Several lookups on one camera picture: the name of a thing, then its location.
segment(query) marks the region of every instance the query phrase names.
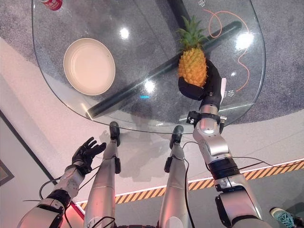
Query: red can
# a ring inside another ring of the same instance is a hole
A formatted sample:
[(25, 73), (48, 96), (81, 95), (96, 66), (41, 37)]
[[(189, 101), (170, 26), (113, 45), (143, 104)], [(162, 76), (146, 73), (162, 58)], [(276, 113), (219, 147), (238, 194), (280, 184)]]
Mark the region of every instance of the red can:
[(62, 0), (40, 0), (50, 10), (58, 10), (62, 5)]

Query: pineapple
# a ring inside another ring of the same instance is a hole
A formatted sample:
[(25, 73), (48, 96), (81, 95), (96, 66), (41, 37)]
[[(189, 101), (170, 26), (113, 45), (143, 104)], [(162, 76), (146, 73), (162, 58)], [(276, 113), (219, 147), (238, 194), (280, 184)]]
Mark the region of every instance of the pineapple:
[(179, 77), (184, 77), (187, 83), (203, 87), (207, 80), (206, 58), (201, 50), (201, 41), (206, 38), (198, 29), (200, 21), (196, 22), (193, 16), (190, 21), (182, 17), (186, 30), (179, 28), (180, 43), (183, 44), (183, 54), (179, 62)]

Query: orange cable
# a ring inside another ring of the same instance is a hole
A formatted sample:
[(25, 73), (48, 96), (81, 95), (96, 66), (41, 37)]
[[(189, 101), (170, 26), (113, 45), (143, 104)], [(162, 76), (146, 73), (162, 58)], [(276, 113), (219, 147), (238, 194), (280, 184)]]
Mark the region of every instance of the orange cable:
[[(246, 29), (247, 29), (247, 31), (248, 31), (248, 33), (249, 33), (249, 28), (248, 28), (247, 24), (245, 23), (245, 21), (244, 21), (240, 16), (238, 16), (238, 15), (232, 13), (232, 12), (224, 11), (224, 10), (218, 11), (218, 12), (216, 12), (216, 13), (213, 13), (212, 11), (210, 11), (210, 10), (208, 10), (208, 9), (203, 9), (203, 10), (206, 11), (206, 12), (208, 12), (208, 13), (210, 13), (210, 14), (212, 14), (212, 17), (211, 17), (210, 20), (209, 20), (209, 27), (208, 27), (209, 34), (210, 34), (210, 36), (211, 36), (212, 38), (218, 37), (218, 36), (221, 34), (221, 32), (222, 32), (222, 23), (221, 23), (219, 17), (217, 16), (219, 13), (228, 13), (228, 14), (231, 14), (231, 15), (237, 17), (238, 19), (240, 19), (240, 20), (243, 22), (243, 24), (245, 25), (245, 27), (246, 27)], [(219, 33), (218, 33), (216, 36), (213, 36), (213, 35), (211, 34), (211, 31), (210, 31), (211, 22), (212, 22), (213, 17), (216, 17), (217, 20), (218, 20), (218, 22), (219, 22), (219, 24), (220, 24), (220, 31), (219, 31)], [(247, 80), (246, 80), (245, 84), (243, 84), (239, 89), (236, 90), (236, 92), (239, 92), (240, 90), (242, 90), (242, 89), (248, 84), (248, 81), (249, 81), (249, 78), (250, 78), (250, 71), (249, 71), (249, 69), (247, 68), (247, 66), (245, 66), (245, 65), (240, 61), (241, 57), (243, 57), (243, 56), (246, 54), (247, 50), (248, 50), (248, 47), (245, 49), (244, 53), (237, 59), (237, 60), (238, 60), (237, 62), (238, 62), (242, 67), (244, 67), (244, 68), (247, 70)]]

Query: orange and white striped tape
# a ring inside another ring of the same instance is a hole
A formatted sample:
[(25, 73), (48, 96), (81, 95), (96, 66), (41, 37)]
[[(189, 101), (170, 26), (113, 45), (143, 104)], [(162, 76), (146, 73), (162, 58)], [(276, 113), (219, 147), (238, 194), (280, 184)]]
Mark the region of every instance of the orange and white striped tape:
[[(243, 171), (241, 173), (244, 174), (246, 180), (252, 180), (257, 178), (268, 177), (271, 175), (277, 175), (280, 173), (291, 172), (299, 169), (304, 169), (304, 159), (290, 161), (276, 166), (280, 166), (280, 167), (266, 166), (254, 170)], [(201, 180), (189, 181), (189, 190), (205, 189), (213, 186), (214, 186), (214, 180), (212, 177), (204, 178)], [(166, 187), (161, 186), (147, 190), (140, 190), (135, 192), (119, 194), (116, 195), (115, 197), (115, 203), (121, 204), (121, 203), (133, 202), (136, 200), (159, 197), (159, 196), (163, 196), (165, 194), (165, 191), (166, 191)], [(78, 202), (76, 204), (81, 208), (82, 211), (85, 211), (87, 200)]]

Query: pineapple crown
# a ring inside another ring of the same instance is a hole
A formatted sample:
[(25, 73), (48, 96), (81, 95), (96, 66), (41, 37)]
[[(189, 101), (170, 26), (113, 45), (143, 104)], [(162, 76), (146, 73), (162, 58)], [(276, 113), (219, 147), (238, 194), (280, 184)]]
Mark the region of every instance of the pineapple crown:
[(183, 44), (185, 50), (191, 48), (200, 48), (203, 39), (207, 39), (201, 34), (203, 29), (198, 29), (198, 25), (201, 21), (195, 20), (195, 16), (192, 16), (191, 20), (188, 21), (184, 16), (182, 16), (186, 29), (179, 28), (177, 32), (180, 34), (180, 43)]

